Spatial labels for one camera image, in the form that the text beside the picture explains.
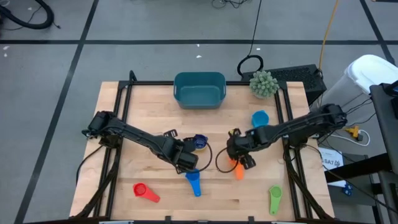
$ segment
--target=blue bin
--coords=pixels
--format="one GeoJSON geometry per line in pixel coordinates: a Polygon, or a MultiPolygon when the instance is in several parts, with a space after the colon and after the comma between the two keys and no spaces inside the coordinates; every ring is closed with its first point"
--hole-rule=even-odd
{"type": "Polygon", "coordinates": [[[174,98],[183,109],[216,109],[226,94],[220,72],[182,72],[174,79],[174,98]]]}

